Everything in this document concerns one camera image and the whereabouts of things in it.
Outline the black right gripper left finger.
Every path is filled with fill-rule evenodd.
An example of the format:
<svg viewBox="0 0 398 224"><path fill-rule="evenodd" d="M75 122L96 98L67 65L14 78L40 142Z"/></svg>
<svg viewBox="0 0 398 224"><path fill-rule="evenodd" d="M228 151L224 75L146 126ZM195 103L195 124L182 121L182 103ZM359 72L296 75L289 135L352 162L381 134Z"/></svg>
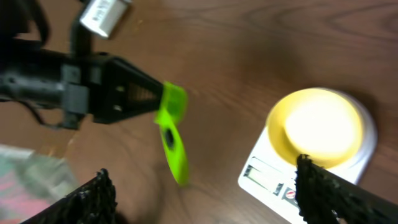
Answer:
<svg viewBox="0 0 398 224"><path fill-rule="evenodd" d="M22 224L115 224L116 190L108 171L96 177Z"/></svg>

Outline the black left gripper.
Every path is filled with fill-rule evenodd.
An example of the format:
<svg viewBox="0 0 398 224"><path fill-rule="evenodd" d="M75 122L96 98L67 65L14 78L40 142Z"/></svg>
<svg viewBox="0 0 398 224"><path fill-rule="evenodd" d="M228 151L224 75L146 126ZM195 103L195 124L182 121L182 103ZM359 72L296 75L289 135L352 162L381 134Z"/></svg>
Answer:
<svg viewBox="0 0 398 224"><path fill-rule="evenodd" d="M163 84L120 57L68 57L61 74L63 128L78 129L88 114L112 124L160 108Z"/></svg>

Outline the green plastic measuring scoop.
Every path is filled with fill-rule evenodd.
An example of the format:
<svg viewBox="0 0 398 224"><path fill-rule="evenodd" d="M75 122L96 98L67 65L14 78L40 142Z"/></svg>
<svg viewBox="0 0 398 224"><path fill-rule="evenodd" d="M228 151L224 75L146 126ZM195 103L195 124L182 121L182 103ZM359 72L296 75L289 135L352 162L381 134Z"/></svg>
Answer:
<svg viewBox="0 0 398 224"><path fill-rule="evenodd" d="M178 131L178 124L185 116L187 100L187 93L182 87L165 82L155 116L169 169L180 186L186 185L189 180L188 159Z"/></svg>

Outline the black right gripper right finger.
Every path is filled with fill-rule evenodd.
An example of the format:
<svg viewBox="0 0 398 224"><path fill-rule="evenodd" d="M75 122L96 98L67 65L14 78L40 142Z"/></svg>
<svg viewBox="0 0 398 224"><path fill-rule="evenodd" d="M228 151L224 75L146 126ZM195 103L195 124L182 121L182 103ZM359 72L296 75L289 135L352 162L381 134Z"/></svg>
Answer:
<svg viewBox="0 0 398 224"><path fill-rule="evenodd" d="M297 158L296 175L295 200L306 223L397 223L396 204L317 166L306 154Z"/></svg>

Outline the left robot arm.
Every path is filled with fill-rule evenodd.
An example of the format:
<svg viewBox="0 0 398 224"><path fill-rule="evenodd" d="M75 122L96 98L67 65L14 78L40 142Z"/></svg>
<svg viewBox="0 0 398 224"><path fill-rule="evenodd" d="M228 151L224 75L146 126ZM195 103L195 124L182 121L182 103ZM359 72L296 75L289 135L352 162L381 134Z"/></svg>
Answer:
<svg viewBox="0 0 398 224"><path fill-rule="evenodd" d="M39 110L59 109L54 128L78 129L87 115L112 124L156 111L164 86L123 58L94 52L92 36L109 37L129 1L84 1L72 22L67 53L45 49L50 35L37 1L1 2L1 101Z"/></svg>

